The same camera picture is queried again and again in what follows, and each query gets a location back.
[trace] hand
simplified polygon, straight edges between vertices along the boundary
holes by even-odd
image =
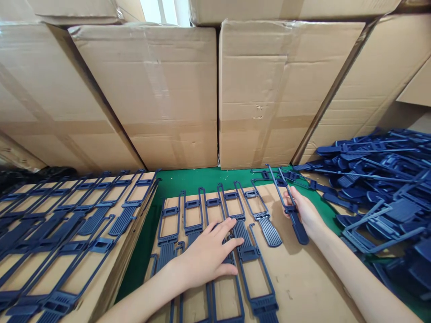
[[[217,222],[210,223],[191,246],[174,259],[176,268],[185,277],[186,289],[204,285],[220,276],[238,275],[238,269],[234,265],[222,263],[235,247],[244,243],[243,238],[232,238],[222,244],[236,223],[232,218],[227,218],[218,226]]]
[[[314,204],[308,198],[299,193],[295,186],[289,186],[289,189],[294,201],[296,202],[296,206],[299,211],[299,218],[304,225],[305,231],[310,234],[313,230],[321,230],[322,228],[325,228],[326,224]],[[284,192],[284,202],[286,205],[293,205],[287,191]]]

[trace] brown cardboard box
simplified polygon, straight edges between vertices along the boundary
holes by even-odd
[[[34,14],[40,20],[54,25],[111,24],[122,21],[145,21],[140,0],[27,1]]]
[[[430,85],[431,58],[425,62],[396,100],[431,107]]]
[[[131,23],[69,32],[148,169],[217,165],[214,28]]]
[[[382,18],[292,163],[318,159],[317,147],[371,133],[430,54],[431,14]]]
[[[30,172],[38,172],[46,167],[46,164],[33,156],[23,147],[0,133],[0,157],[10,165],[26,169]]]
[[[0,28],[0,131],[49,166],[142,168],[67,31],[42,23]]]
[[[39,20],[27,0],[0,0],[0,21],[36,22]]]
[[[325,20],[375,17],[394,11],[401,0],[189,0],[193,24],[232,20]]]
[[[224,21],[222,169],[289,164],[359,39],[360,22]]]

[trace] flattened cardboard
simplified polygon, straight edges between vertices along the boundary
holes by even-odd
[[[148,169],[217,165],[213,28],[132,23],[69,32]]]
[[[144,22],[140,0],[27,0],[35,15],[53,25]]]
[[[49,166],[96,174],[143,167],[67,31],[43,23],[0,28],[0,131]]]
[[[123,176],[122,179],[130,179],[133,175]],[[154,173],[146,173],[142,176],[142,179],[151,179],[153,178]],[[115,177],[109,177],[103,180],[103,182],[112,182]],[[117,204],[109,209],[107,216],[109,214],[114,214],[118,217],[123,208],[122,204],[124,203],[128,193],[132,190],[134,183],[137,181],[138,176],[133,180],[133,182],[129,185],[129,187],[125,190],[121,199],[117,202]],[[96,179],[89,179],[87,182],[94,182]],[[71,187],[75,181],[66,182],[64,187]],[[22,188],[22,190],[30,189],[33,185],[26,185]],[[146,186],[137,187],[133,194],[133,199],[142,198],[149,188]],[[122,192],[122,187],[114,188],[111,193],[106,197],[106,199],[116,199],[119,194]],[[93,204],[98,197],[100,196],[100,192],[94,191],[90,194],[83,205]],[[67,203],[75,203],[80,198],[78,195],[72,195],[69,197]],[[108,308],[109,304],[112,304],[112,298],[115,299],[115,295],[118,292],[119,284],[121,284],[125,268],[128,265],[130,260],[130,255],[133,251],[133,248],[136,244],[137,238],[142,229],[142,225],[144,223],[146,214],[149,210],[143,210],[146,202],[149,200],[150,195],[148,194],[147,200],[142,203],[142,206],[136,209],[134,216],[137,216],[136,220],[129,225],[126,232],[118,240],[116,246],[111,251],[108,258],[105,260],[103,266],[98,271],[97,275],[93,278],[90,283],[88,289],[84,293],[84,295],[78,301],[77,307],[70,314],[62,319],[62,322],[94,322],[97,320]],[[24,204],[30,204],[31,201],[25,201]],[[89,214],[87,214],[86,218],[94,215],[96,210],[93,210]],[[112,238],[108,236],[108,231],[115,223],[115,219],[113,222],[107,227],[107,229],[102,233],[102,237]],[[106,225],[106,222],[102,224],[99,231]],[[72,241],[77,240],[85,240],[88,239],[88,236],[75,236]],[[20,270],[14,274],[8,281],[7,284],[2,286],[1,290],[15,290],[20,288],[23,283],[31,276],[34,268],[37,267],[48,255],[48,253],[39,253],[37,255],[29,258]],[[61,256],[58,258],[55,263],[49,267],[48,271],[42,277],[42,279],[36,284],[36,286],[30,292],[30,295],[39,295],[39,294],[47,294],[57,283],[58,279],[63,274],[64,270],[70,264],[70,262],[74,259],[75,256]],[[5,273],[5,271],[10,268],[15,261],[20,258],[20,255],[13,255],[2,261],[0,264],[0,275]],[[88,278],[90,277],[93,270],[100,263],[103,258],[103,254],[99,253],[88,253],[85,258],[80,263],[79,267],[74,271],[71,277],[66,281],[63,285],[62,290],[72,293],[78,293],[83,285],[86,283]],[[33,317],[29,322],[35,323],[41,314]],[[2,314],[0,317],[0,322],[7,321],[8,317]]]
[[[317,246],[312,241],[307,246],[298,244],[291,221],[283,215],[283,209],[275,186],[273,184],[263,185],[259,186],[258,190],[269,209],[271,222],[283,241],[283,244],[279,247],[268,247],[261,228],[251,216],[241,192],[240,197],[245,208],[247,231],[249,231],[249,224],[255,223],[253,232],[276,291],[276,298],[280,308],[277,312],[279,322],[364,322],[356,305],[345,292],[342,283],[332,271]],[[218,197],[217,193],[207,194],[207,199],[215,197]],[[197,198],[197,195],[187,196],[186,200],[190,201]],[[250,199],[249,202],[254,212],[259,210],[260,203],[257,199]],[[231,214],[241,211],[238,201],[228,201],[228,203]],[[167,199],[165,207],[173,206],[178,206],[178,198]],[[219,207],[211,207],[208,211],[210,222],[214,220],[222,221],[223,217]],[[187,238],[183,229],[183,207],[180,207],[180,216],[179,241],[184,241],[187,246]],[[174,224],[174,222],[175,220],[163,222],[162,236],[173,233],[176,230],[174,228],[176,223]],[[196,217],[193,217],[190,223],[187,223],[187,225],[194,224],[198,224]],[[159,253],[157,237],[154,241],[153,253]],[[238,264],[239,260],[236,252],[235,257]],[[145,281],[150,277],[149,273],[151,272],[152,265],[153,262],[150,261]],[[244,270],[251,296],[257,297],[267,294],[268,287],[259,261],[255,260],[246,263]],[[258,319],[251,313],[241,276],[240,282],[245,310],[245,322],[258,322]],[[224,277],[218,279],[215,289],[217,319],[223,320],[238,315],[239,306],[237,304],[238,298],[234,278]],[[204,287],[195,288],[185,293],[184,322],[198,322],[208,317],[205,294]],[[178,306],[177,297],[174,322],[178,322],[179,319]],[[170,303],[154,314],[149,322],[167,322],[169,314]]]
[[[367,135],[431,54],[431,14],[387,16],[377,23],[302,154],[292,163],[318,159],[315,150],[336,140]]]
[[[392,12],[400,0],[190,0],[193,24],[217,26],[231,20],[325,20],[375,17]]]
[[[0,22],[36,22],[39,20],[27,0],[0,1]]]
[[[221,168],[289,164],[364,26],[223,22]]]
[[[431,107],[430,84],[431,58],[428,58],[396,100]]]
[[[0,157],[9,164],[36,173],[46,164],[30,152],[0,133]]]

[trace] packing tape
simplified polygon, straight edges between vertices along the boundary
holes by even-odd
[[[283,99],[283,94],[284,91],[286,89],[286,86],[290,80],[290,72],[289,72],[289,64],[291,63],[290,58],[296,57],[297,51],[299,49],[299,45],[300,45],[300,32],[302,31],[301,25],[305,25],[306,22],[282,22],[285,24],[285,28],[286,29],[291,29],[292,30],[292,45],[289,46],[289,50],[286,53],[286,61],[285,64],[283,66],[283,72],[281,74],[281,78],[276,78],[276,71],[274,72],[274,76],[273,76],[273,83],[271,88],[276,88],[277,91],[274,92],[274,98],[272,99],[272,102],[275,102],[275,105],[272,109],[267,109],[266,110],[266,116],[263,118],[266,123],[262,123],[261,125],[261,131],[259,133],[259,137],[257,139],[257,145],[255,148],[255,154],[253,157],[253,162],[252,162],[252,166],[253,167],[261,167],[263,166],[263,159],[265,157],[265,152],[266,152],[266,146],[268,145],[269,142],[269,138],[271,136],[271,131],[272,129],[274,129],[277,126],[278,118],[278,111],[280,109],[280,103]],[[281,52],[281,48],[283,46],[283,42],[280,45],[280,50],[279,52]],[[309,127],[310,123],[311,123],[312,119],[309,121],[308,125],[306,126],[307,128]],[[285,124],[285,128],[289,128],[289,127],[297,127],[296,124],[294,123],[284,123]]]
[[[43,107],[30,95],[30,93],[18,82],[15,77],[9,73],[7,68],[0,63],[0,84],[15,97],[38,121],[37,122],[2,122],[0,123],[0,130],[7,135],[37,135],[37,134],[50,134],[54,135],[63,145],[65,145],[79,160],[81,160],[89,169],[96,172],[103,170],[97,165],[87,154],[83,151],[69,136],[70,133],[65,130],[79,129],[79,133],[83,131],[88,134],[98,133],[95,132],[106,130],[106,125],[93,122],[60,122],[61,125],[67,126],[65,129],[58,126],[58,121],[45,112]]]
[[[175,106],[175,103],[172,102],[172,98],[169,95],[169,87],[167,85],[167,81],[165,79],[164,71],[163,71],[163,62],[159,60],[157,54],[154,52],[154,50],[151,49],[151,46],[149,44],[150,32],[148,32],[148,30],[151,31],[151,28],[154,30],[157,30],[156,28],[164,28],[164,27],[162,26],[154,26],[154,27],[139,26],[139,27],[142,28],[144,37],[145,37],[145,40],[142,42],[143,43],[142,61],[146,62],[145,61],[145,53],[146,53],[147,57],[150,59],[150,62],[144,63],[144,67],[148,74],[149,79],[151,80],[153,93],[159,94],[159,97],[160,97],[159,100],[156,100],[158,105],[157,108],[158,108],[158,111],[160,112],[160,122],[156,124],[154,123],[145,124],[145,127],[147,127],[147,130],[144,129],[145,127],[140,128],[140,126],[128,125],[126,128],[126,132],[129,136],[132,136],[132,133],[135,131],[138,131],[136,135],[144,135],[148,133],[147,132],[148,130],[154,131],[156,134],[163,133],[164,135],[169,135],[171,138],[170,141],[171,141],[172,151],[174,154],[174,158],[176,160],[176,164],[178,165],[178,168],[188,168],[193,165],[193,161],[189,161],[188,157],[184,152],[184,147],[181,145],[180,134],[183,132],[196,131],[198,128],[201,128],[202,130],[199,130],[199,132],[201,132],[201,134],[205,137],[206,142],[211,141],[211,138],[210,138],[211,135],[207,130],[205,131],[205,128],[201,127],[202,122],[194,125],[192,129],[187,129],[188,127],[190,127],[190,125],[186,125],[189,121],[184,121],[185,124],[183,125],[182,129],[180,129],[180,126],[178,127],[172,126],[172,122],[175,123],[175,125],[178,125],[178,124],[181,124],[181,122],[183,121],[175,120],[172,117],[172,110],[175,109],[176,106]],[[200,29],[195,29],[195,30],[196,32],[204,32],[204,31],[201,31]],[[216,31],[214,28],[212,28],[212,30],[214,32],[214,37],[215,37]],[[206,105],[207,100],[205,100],[203,97],[204,92],[202,91],[200,84],[201,82],[197,82],[196,85],[198,88],[196,89],[196,91],[201,96],[199,117],[203,118],[204,116],[207,115],[206,110],[208,108]],[[215,149],[216,146],[207,144],[207,145],[204,145],[204,147],[206,150],[206,154],[211,154],[211,150]]]

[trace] plastic part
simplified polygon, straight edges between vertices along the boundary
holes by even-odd
[[[268,207],[266,206],[262,196],[259,194],[259,190],[255,185],[255,181],[251,180],[251,184],[253,185],[253,190],[247,191],[247,192],[244,191],[241,183],[238,181],[234,182],[235,188],[237,188],[237,184],[241,189],[242,195],[244,196],[244,199],[247,203],[247,206],[251,215],[253,215],[255,220],[259,223],[262,229],[262,232],[264,234],[264,237],[266,239],[266,242],[268,243],[268,246],[273,248],[280,246],[283,243],[283,241],[281,240],[280,235],[278,234],[276,228],[274,228],[273,224],[269,220],[270,214],[269,214]],[[264,208],[263,212],[257,212],[257,213],[253,212],[249,199],[254,197],[259,197],[259,201]]]
[[[223,263],[232,264],[234,266],[237,266],[235,262],[235,256],[233,254],[233,251],[226,257],[226,259],[223,261]],[[240,307],[240,315],[237,317],[232,317],[228,319],[217,319],[217,306],[216,306],[216,282],[213,280],[211,281],[211,290],[212,290],[212,317],[214,319],[214,323],[244,323],[245,314],[244,314],[244,305],[242,304],[242,294],[241,294],[241,283],[239,282],[238,275],[235,276],[235,284],[237,288],[238,293],[238,304]]]
[[[100,223],[100,219],[104,218],[108,210],[117,204],[137,174],[135,173],[132,179],[121,179],[123,176],[128,175],[129,173],[130,171],[128,170],[121,171],[120,174],[112,181],[112,183],[108,185],[106,191],[100,197],[98,203],[94,205],[97,211],[94,213],[94,215],[87,219],[81,230],[78,232],[80,236],[88,236],[97,231],[97,224]],[[124,187],[120,195],[115,200],[105,200],[109,193],[116,187]]]
[[[203,211],[202,211],[202,201],[201,201],[201,191],[203,188],[198,189],[198,195],[199,199],[193,200],[193,201],[186,201],[186,193],[185,191],[181,191],[184,194],[184,231],[185,235],[188,237],[188,245],[190,246],[196,239],[199,237],[199,235],[203,231]],[[199,208],[199,215],[200,215],[200,223],[195,224],[192,226],[187,226],[187,210],[193,209],[193,208]]]
[[[221,183],[219,183],[217,185],[217,192],[218,192],[219,196],[220,196],[220,190],[222,191],[222,193],[223,193],[222,196],[224,197],[223,185]],[[224,197],[224,207],[226,209],[226,216],[227,217],[231,217],[231,218],[235,218],[237,220],[237,223],[235,224],[235,226],[232,229],[233,236],[235,238],[243,238],[244,239],[244,243],[242,245],[240,245],[239,247],[237,247],[238,255],[239,255],[239,257],[241,259],[244,259],[244,261],[249,261],[249,260],[257,259],[258,256],[259,256],[257,254],[257,249],[252,244],[252,242],[250,240],[250,236],[247,233],[247,228],[246,228],[246,213],[245,213],[245,210],[244,210],[244,206],[242,205],[241,198],[239,197],[238,189],[235,189],[235,199],[237,199],[237,198],[239,199],[239,202],[240,202],[240,205],[241,205],[241,209],[242,209],[242,213],[235,214],[235,215],[230,215],[229,211],[228,211],[227,202],[226,202],[226,198],[225,197]]]
[[[245,263],[246,260],[241,259],[241,257],[239,259],[239,267],[240,267],[241,272],[242,272],[242,279],[244,282],[244,288],[246,290],[246,296],[247,296],[247,299],[250,303],[250,307],[251,307],[251,311],[252,311],[253,315],[259,319],[260,323],[276,323],[276,322],[278,322],[278,318],[277,318],[278,303],[277,303],[277,299],[275,297],[275,290],[274,290],[273,284],[271,282],[271,278],[269,277],[269,273],[268,273],[268,270],[267,270],[266,265],[265,265],[265,261],[261,255],[261,253],[260,253],[260,249],[259,249],[259,246],[257,244],[256,237],[253,233],[252,227],[254,225],[255,225],[254,223],[250,224],[249,228],[250,228],[251,236],[253,237],[253,241],[254,241],[256,250],[257,250],[258,257],[256,259],[260,259],[260,261],[262,263],[262,268],[264,270],[264,274],[266,276],[269,290],[271,292],[268,295],[252,298],[250,296],[250,290],[248,288],[248,282],[246,279],[246,274],[245,274],[244,265],[243,265],[243,263]]]
[[[275,179],[273,170],[271,169],[271,166],[268,164],[266,164],[266,166],[268,166],[271,176],[273,178],[273,181],[274,183],[276,183],[276,179]],[[279,174],[281,176],[281,179],[284,180],[284,176],[281,169],[279,169]],[[278,188],[278,185],[275,185],[275,187],[277,188],[278,196],[280,197],[281,204],[283,205],[284,213],[290,216],[290,219],[292,221],[292,227],[293,227],[293,230],[295,231],[295,235],[296,235],[296,238],[298,239],[298,242],[302,245],[308,244],[310,242],[310,239],[308,238],[308,235],[305,231],[304,226],[299,220],[298,209],[296,207],[296,203],[292,197],[289,187],[286,184],[285,188],[287,189],[287,193],[289,194],[290,200],[292,201],[293,205],[286,205],[284,203],[283,196],[280,193],[280,189]]]
[[[330,188],[328,186],[319,184],[318,182],[316,182],[315,180],[302,176],[301,174],[297,174],[294,173],[292,171],[289,170],[285,170],[284,168],[281,167],[281,170],[283,171],[283,176],[285,177],[285,179],[287,179],[288,181],[291,181],[293,183],[295,183],[295,185],[307,188],[307,189],[311,189],[313,191],[321,191],[324,193],[328,193],[328,194],[332,194],[337,196],[337,191],[334,190],[333,188]],[[303,184],[300,181],[298,181],[299,178],[302,178],[306,181],[310,181],[310,183],[307,182],[307,184]]]
[[[156,273],[158,273],[168,262],[175,257],[175,244],[178,242],[178,234],[180,233],[180,208],[181,197],[185,196],[185,191],[181,191],[178,196],[178,206],[165,209],[165,201],[163,201],[162,212],[160,214],[160,222],[158,225],[157,246],[160,247],[160,255],[157,261]],[[168,236],[162,236],[163,219],[167,217],[178,217],[176,233]]]
[[[137,174],[140,174],[139,178],[135,182],[135,185],[130,190],[129,194],[126,197],[125,202],[122,205],[123,211],[121,212],[120,216],[116,219],[112,228],[109,230],[108,234],[110,236],[122,235],[127,230],[127,227],[132,222],[132,220],[136,219],[136,217],[134,216],[134,213],[137,208],[142,206],[142,203],[146,200],[147,196],[150,194],[151,187],[156,179],[157,173],[160,170],[161,169],[159,168],[155,171],[152,179],[141,179],[145,173],[145,169],[141,169],[137,171]],[[141,186],[148,186],[148,189],[146,190],[144,196],[137,200],[130,200],[135,189]]]

